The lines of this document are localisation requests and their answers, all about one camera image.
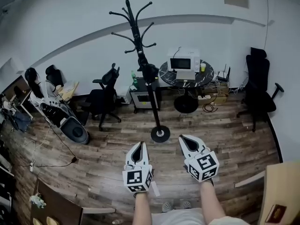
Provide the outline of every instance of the black office chair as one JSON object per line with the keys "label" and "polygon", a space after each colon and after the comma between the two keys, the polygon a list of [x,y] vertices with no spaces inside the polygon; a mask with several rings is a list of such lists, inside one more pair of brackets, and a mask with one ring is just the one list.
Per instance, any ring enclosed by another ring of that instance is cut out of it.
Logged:
{"label": "black office chair", "polygon": [[64,86],[62,82],[62,77],[59,69],[56,69],[54,65],[47,67],[46,69],[46,79],[49,80],[56,87],[58,85]]}
{"label": "black office chair", "polygon": [[82,110],[90,112],[92,114],[92,119],[101,114],[101,119],[99,122],[99,130],[102,131],[101,125],[104,121],[104,118],[107,114],[116,118],[118,122],[121,122],[121,119],[112,113],[115,109],[115,101],[117,98],[116,90],[114,85],[119,77],[119,70],[116,70],[114,67],[115,63],[112,64],[111,70],[106,73],[102,79],[95,79],[93,83],[99,83],[102,89],[94,89],[90,92],[85,103],[81,103]]}
{"label": "black office chair", "polygon": [[251,55],[246,56],[249,81],[245,86],[246,97],[242,100],[248,106],[248,110],[239,112],[237,118],[242,114],[250,113],[253,116],[253,129],[256,129],[257,116],[267,118],[267,113],[276,110],[276,105],[273,101],[278,91],[284,92],[283,88],[275,83],[277,86],[272,97],[266,92],[268,88],[268,73],[270,62],[266,59],[267,53],[262,49],[251,48]]}
{"label": "black office chair", "polygon": [[15,97],[16,98],[19,98],[23,94],[22,90],[18,86],[14,87],[14,92],[15,92]]}

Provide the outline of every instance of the green bottle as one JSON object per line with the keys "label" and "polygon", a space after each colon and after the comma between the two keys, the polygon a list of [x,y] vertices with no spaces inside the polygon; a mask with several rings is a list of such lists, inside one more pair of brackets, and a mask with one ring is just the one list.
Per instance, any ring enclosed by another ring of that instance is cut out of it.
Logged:
{"label": "green bottle", "polygon": [[133,70],[131,70],[131,76],[132,76],[132,79],[133,79],[133,85],[137,85],[137,79],[136,79],[136,75],[134,73]]}

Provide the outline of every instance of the wire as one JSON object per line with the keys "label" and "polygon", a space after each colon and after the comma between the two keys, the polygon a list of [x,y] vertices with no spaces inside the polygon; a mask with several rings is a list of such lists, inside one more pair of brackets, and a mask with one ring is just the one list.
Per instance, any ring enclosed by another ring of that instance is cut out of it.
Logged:
{"label": "wire", "polygon": [[48,131],[47,131],[47,133],[46,133],[46,136],[45,136],[43,142],[42,142],[40,145],[38,145],[38,146],[36,147],[36,143],[34,142],[34,150],[33,150],[33,153],[32,153],[33,159],[32,159],[32,162],[31,162],[31,163],[34,164],[34,163],[36,162],[36,149],[39,148],[40,146],[42,146],[42,145],[44,144],[44,142],[46,141],[46,137],[48,136],[49,131],[50,131],[50,126],[49,126],[49,128],[48,128]]}
{"label": "wire", "polygon": [[188,93],[189,93],[189,95],[191,95],[191,97],[193,98],[193,99],[198,99],[198,97],[194,97],[191,93],[190,93],[190,91],[187,91]]}
{"label": "wire", "polygon": [[266,39],[264,41],[264,47],[263,47],[264,50],[266,49],[267,37],[268,37],[268,29],[269,29],[269,0],[267,0],[267,8],[268,8],[268,15],[267,15],[268,20],[267,20]]}
{"label": "wire", "polygon": [[[50,123],[47,121],[47,123],[49,124],[49,126],[51,127],[52,131],[55,133],[55,135],[57,135],[57,133],[54,131],[54,129],[52,128],[52,126],[50,125]],[[57,137],[60,139],[60,141],[69,149],[69,151],[73,154],[74,157],[76,157],[76,155],[71,151],[71,149],[62,141],[62,139],[60,138],[60,136],[57,135]]]}
{"label": "wire", "polygon": [[[179,51],[179,49],[180,49],[180,48],[181,48],[181,47],[179,47],[179,48],[178,48],[178,50],[177,50],[177,52],[176,52],[176,53],[178,53],[178,51]],[[175,57],[176,53],[174,54],[173,58]]]}
{"label": "wire", "polygon": [[205,111],[206,113],[214,113],[216,110],[218,110],[218,108],[215,108],[212,103],[217,99],[217,95],[218,95],[218,89],[217,89],[217,83],[215,82],[215,89],[216,89],[216,96],[215,99],[212,100],[211,102],[204,104],[202,109],[203,111]]}
{"label": "wire", "polygon": [[48,166],[48,165],[43,165],[43,166],[35,166],[35,167],[66,167],[66,166],[69,166],[72,163],[73,163],[73,161],[71,161],[69,164],[63,165],[63,166],[56,166],[56,165],[54,165],[54,166]]}

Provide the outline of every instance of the black table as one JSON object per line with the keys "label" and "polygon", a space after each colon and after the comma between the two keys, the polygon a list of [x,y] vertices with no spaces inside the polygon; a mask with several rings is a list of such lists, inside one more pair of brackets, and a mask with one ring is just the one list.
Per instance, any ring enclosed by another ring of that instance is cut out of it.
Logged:
{"label": "black table", "polygon": [[178,97],[174,101],[174,107],[181,113],[192,113],[198,107],[198,99],[188,94],[189,89],[202,87],[211,82],[214,77],[214,69],[207,62],[200,60],[200,63],[206,64],[206,69],[202,73],[196,73],[195,82],[177,82],[176,72],[168,70],[168,63],[165,62],[159,69],[161,79],[171,86],[184,89],[184,95]]}

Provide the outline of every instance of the extension cord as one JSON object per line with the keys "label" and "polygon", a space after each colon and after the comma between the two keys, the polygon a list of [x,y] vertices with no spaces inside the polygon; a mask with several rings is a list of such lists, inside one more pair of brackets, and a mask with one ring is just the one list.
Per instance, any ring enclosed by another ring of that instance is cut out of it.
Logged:
{"label": "extension cord", "polygon": [[205,95],[204,97],[198,96],[198,100],[208,100],[208,99],[211,99],[210,95]]}

